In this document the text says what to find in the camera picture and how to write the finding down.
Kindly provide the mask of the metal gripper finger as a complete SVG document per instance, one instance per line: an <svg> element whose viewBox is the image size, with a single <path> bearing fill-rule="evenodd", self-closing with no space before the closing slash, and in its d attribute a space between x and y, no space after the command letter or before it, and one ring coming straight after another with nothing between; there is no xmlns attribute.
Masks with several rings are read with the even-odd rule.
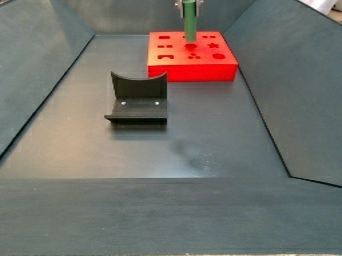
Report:
<svg viewBox="0 0 342 256"><path fill-rule="evenodd" d="M196 7L200 8L204 3L204 0L196 0Z"/></svg>
<svg viewBox="0 0 342 256"><path fill-rule="evenodd" d="M183 11L183 0L175 0L175 7L179 11L180 19L184 17L184 11Z"/></svg>

